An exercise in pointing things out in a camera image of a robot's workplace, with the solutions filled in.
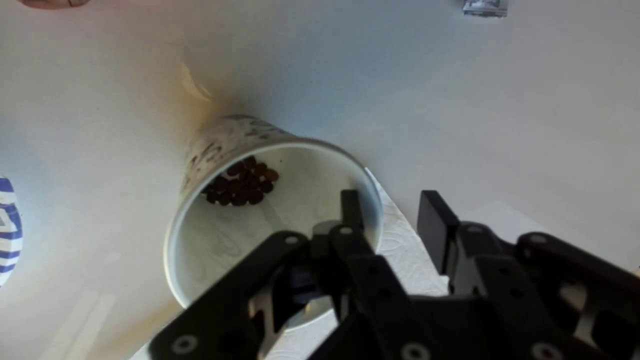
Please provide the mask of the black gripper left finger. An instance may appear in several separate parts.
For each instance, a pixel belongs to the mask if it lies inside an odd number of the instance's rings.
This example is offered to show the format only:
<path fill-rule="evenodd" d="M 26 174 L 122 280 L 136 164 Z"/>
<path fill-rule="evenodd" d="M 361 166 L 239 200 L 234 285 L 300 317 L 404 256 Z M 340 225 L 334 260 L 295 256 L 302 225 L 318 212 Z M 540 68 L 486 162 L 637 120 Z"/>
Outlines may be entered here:
<path fill-rule="evenodd" d="M 373 254 L 357 190 L 340 192 L 340 220 L 304 235 L 278 229 L 201 293 L 148 344 L 150 360 L 260 360 L 312 299 L 344 309 L 348 257 Z"/>

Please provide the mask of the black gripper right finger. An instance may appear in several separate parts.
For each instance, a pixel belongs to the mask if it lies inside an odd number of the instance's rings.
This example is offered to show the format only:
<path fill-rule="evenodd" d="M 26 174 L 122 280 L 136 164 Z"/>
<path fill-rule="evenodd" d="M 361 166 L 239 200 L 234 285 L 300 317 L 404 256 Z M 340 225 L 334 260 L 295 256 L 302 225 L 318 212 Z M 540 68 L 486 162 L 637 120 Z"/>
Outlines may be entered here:
<path fill-rule="evenodd" d="M 425 190 L 418 235 L 449 293 L 481 309 L 472 337 L 516 360 L 640 360 L 640 277 L 548 232 L 515 244 Z"/>

